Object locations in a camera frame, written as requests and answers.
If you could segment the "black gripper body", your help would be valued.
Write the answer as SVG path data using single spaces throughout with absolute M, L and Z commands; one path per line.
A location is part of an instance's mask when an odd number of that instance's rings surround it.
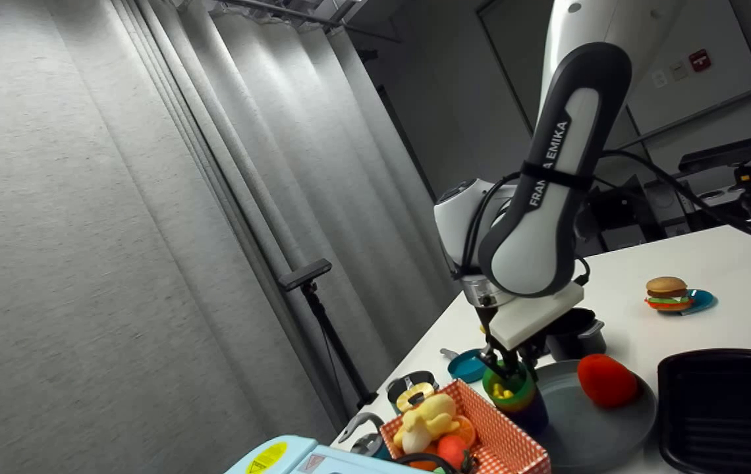
M 502 307 L 479 307 L 479 329 L 492 354 L 509 371 L 525 366 L 535 371 L 535 333 L 538 333 L 538 307 L 527 299 L 512 299 Z

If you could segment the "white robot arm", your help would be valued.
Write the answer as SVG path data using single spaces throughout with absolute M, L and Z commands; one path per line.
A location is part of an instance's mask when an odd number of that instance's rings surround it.
M 453 279 L 484 332 L 484 362 L 527 366 L 520 349 L 582 299 L 575 221 L 612 125 L 673 29 L 679 0 L 553 0 L 540 104 L 521 165 L 473 179 L 436 213 Z

